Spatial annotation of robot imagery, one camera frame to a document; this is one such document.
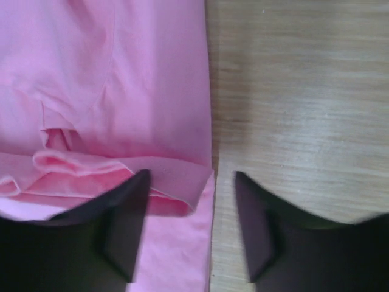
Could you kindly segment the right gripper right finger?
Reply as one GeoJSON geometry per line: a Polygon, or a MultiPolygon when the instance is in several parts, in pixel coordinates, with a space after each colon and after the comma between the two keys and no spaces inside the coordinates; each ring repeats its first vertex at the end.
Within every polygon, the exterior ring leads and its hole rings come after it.
{"type": "Polygon", "coordinates": [[[388,215],[354,224],[307,212],[243,172],[235,198],[257,291],[387,291],[388,215]]]}

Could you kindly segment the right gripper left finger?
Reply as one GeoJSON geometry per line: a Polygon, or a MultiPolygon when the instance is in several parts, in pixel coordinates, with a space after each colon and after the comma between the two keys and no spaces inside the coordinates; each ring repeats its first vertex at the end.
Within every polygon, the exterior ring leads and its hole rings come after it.
{"type": "Polygon", "coordinates": [[[48,220],[1,218],[2,291],[125,291],[131,283],[151,174],[48,220]]]}

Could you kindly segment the pink t-shirt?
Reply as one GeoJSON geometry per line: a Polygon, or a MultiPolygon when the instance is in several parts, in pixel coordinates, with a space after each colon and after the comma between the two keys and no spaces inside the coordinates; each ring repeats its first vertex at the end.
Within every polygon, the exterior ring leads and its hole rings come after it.
{"type": "Polygon", "coordinates": [[[1,213],[42,220],[151,172],[127,291],[208,291],[204,1],[1,2],[1,213]]]}

